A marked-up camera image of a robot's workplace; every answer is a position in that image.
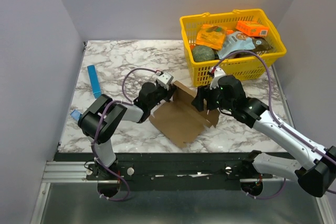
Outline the brown cardboard box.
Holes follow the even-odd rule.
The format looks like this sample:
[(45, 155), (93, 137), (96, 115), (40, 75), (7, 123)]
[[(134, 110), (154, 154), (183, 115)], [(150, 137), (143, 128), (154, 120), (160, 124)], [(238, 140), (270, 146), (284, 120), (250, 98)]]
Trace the brown cardboard box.
[(172, 101), (163, 103), (149, 117), (149, 121), (179, 148), (187, 147), (206, 129), (216, 127), (220, 112), (197, 111), (192, 106), (196, 92), (179, 81)]

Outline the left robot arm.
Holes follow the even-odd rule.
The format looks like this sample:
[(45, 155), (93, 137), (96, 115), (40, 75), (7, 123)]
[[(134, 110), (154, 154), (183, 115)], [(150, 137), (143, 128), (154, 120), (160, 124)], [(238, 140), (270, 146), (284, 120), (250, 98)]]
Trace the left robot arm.
[(114, 100), (102, 94), (79, 117), (78, 126), (85, 136), (91, 138), (90, 144), (96, 160), (98, 173), (104, 179), (112, 179), (116, 175), (117, 157), (113, 151), (111, 138), (121, 121), (143, 123), (151, 115), (154, 107), (162, 101), (169, 102), (176, 85), (168, 88), (151, 82), (142, 85), (138, 97), (132, 102)]

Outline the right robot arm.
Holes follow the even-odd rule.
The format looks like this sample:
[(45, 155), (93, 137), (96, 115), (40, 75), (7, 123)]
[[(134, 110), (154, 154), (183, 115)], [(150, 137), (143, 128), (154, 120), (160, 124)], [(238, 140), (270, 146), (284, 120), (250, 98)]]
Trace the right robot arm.
[(335, 181), (335, 146), (326, 148), (307, 138), (276, 116), (269, 106), (247, 97), (241, 82), (232, 75), (216, 78), (199, 86), (192, 105), (198, 110), (227, 110), (238, 122), (263, 133), (285, 149), (294, 159), (271, 157), (254, 152), (241, 165), (249, 178), (272, 174), (297, 182), (314, 197), (322, 197)]

